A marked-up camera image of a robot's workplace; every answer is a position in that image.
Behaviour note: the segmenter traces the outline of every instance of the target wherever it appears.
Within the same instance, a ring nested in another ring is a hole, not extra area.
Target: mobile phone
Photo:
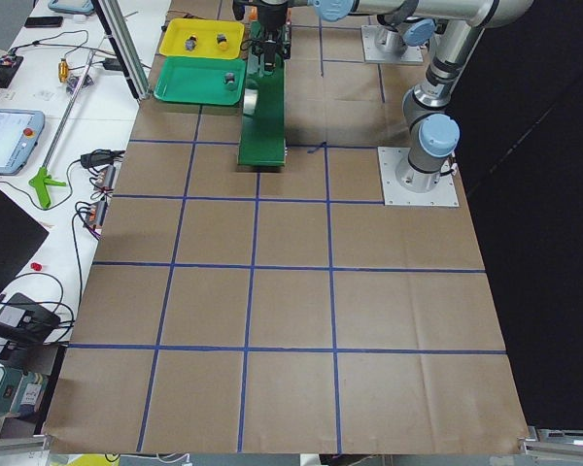
[[[63,17],[28,17],[23,27],[60,27]]]

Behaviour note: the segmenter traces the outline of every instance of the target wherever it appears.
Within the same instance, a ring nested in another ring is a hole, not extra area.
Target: yellow tray
[[[218,46],[218,34],[226,37],[227,50],[221,50]],[[192,35],[196,36],[196,47],[194,50],[186,50],[186,40]],[[240,54],[243,38],[244,24],[240,22],[179,17],[168,23],[159,52],[166,56],[232,60]]]

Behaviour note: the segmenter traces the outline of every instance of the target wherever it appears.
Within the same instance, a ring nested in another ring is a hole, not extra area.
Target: blue joint cap
[[[431,35],[436,29],[436,23],[433,19],[422,19],[421,21],[415,22],[410,28],[404,32],[401,38],[404,44],[410,47],[422,46],[426,43]]]
[[[315,13],[324,21],[335,22],[352,12],[354,0],[313,0]]]
[[[458,124],[443,114],[428,116],[419,128],[419,142],[424,150],[435,158],[447,157],[460,140]]]

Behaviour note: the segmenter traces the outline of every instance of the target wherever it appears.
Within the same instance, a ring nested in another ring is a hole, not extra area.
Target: brown paper surface
[[[381,204],[366,146],[407,144],[425,67],[361,63],[366,18],[320,35],[296,10],[280,172],[236,166],[239,109],[141,104],[56,450],[510,453],[526,434],[460,180],[457,209]]]

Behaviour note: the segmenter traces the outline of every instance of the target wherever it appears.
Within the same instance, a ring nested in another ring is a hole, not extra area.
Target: white table
[[[41,0],[33,10],[32,16],[55,15],[48,9],[48,2],[49,0]],[[169,4],[170,0],[120,0],[124,15],[137,12],[130,15],[126,21],[141,61],[146,65],[151,65],[154,60],[161,32],[160,26],[165,21]],[[84,29],[89,34],[87,46],[112,50],[108,40],[104,39],[104,31],[97,16],[88,17],[85,23],[76,23],[72,16],[64,16],[60,28],[22,28],[14,40],[13,47],[64,31]],[[51,42],[78,45],[84,38],[84,33],[68,34]],[[70,98],[65,90],[65,84],[59,82],[57,74],[58,62],[68,50],[69,48],[59,47],[28,47],[18,50],[17,54],[24,57],[22,65],[9,88],[0,92],[0,108],[36,110],[46,116],[46,127],[27,165],[16,176],[3,177],[4,181],[27,191],[35,199],[36,195],[28,181],[37,173],[48,153],[51,140]],[[68,62],[72,67],[81,66],[86,56],[87,50],[76,50],[68,55]],[[104,56],[98,55],[99,58],[95,57],[94,61],[100,61]],[[124,150],[127,147],[138,112],[138,102],[132,97],[122,73],[106,71],[101,65],[95,65],[90,75],[94,85],[84,88],[79,94],[50,163],[49,171],[57,180],[66,181],[67,166],[83,153],[96,149]],[[90,202],[92,187],[88,181],[89,176],[88,171],[80,164],[75,165],[71,170],[71,183],[74,189],[72,198],[49,211],[35,209],[25,195],[0,183],[0,189],[48,227],[50,236],[31,262],[42,264],[43,272],[54,275],[62,282],[65,289],[63,302],[71,306],[74,313],[78,308],[79,278],[71,218],[75,213],[76,201]],[[66,187],[49,187],[49,191],[53,205],[68,194]],[[76,224],[76,237],[86,283],[97,242],[79,223]],[[27,265],[21,272],[31,272],[31,269]],[[57,285],[41,276],[18,280],[5,289],[7,297],[15,292],[21,292],[36,301],[56,300],[59,296]],[[62,320],[70,318],[64,309],[57,313]],[[52,332],[47,341],[55,341],[62,332],[63,330]]]

